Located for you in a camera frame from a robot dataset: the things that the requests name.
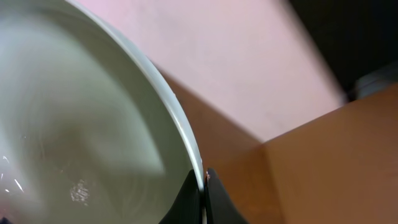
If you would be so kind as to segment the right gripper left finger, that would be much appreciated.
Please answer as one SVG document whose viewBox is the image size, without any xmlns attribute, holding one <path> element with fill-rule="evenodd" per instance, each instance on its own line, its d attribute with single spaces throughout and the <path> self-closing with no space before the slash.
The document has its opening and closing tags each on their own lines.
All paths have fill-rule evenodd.
<svg viewBox="0 0 398 224">
<path fill-rule="evenodd" d="M 191 170 L 165 217 L 159 224 L 201 224 L 201 193 L 196 175 Z"/>
</svg>

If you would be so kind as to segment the mint green plate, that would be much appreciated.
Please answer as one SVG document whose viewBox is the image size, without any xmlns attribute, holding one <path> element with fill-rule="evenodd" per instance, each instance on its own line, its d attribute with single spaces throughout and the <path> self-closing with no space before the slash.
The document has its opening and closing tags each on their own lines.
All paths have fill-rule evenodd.
<svg viewBox="0 0 398 224">
<path fill-rule="evenodd" d="M 158 223 L 197 142 L 174 92 L 76 1 L 1 2 L 1 219 Z"/>
</svg>

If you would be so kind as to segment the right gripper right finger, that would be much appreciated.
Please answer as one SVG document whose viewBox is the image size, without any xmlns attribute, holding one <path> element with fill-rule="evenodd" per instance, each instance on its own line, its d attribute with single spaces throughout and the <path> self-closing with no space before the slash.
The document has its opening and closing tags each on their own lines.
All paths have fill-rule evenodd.
<svg viewBox="0 0 398 224">
<path fill-rule="evenodd" d="M 206 171 L 205 208 L 207 224 L 248 224 L 212 168 Z"/>
</svg>

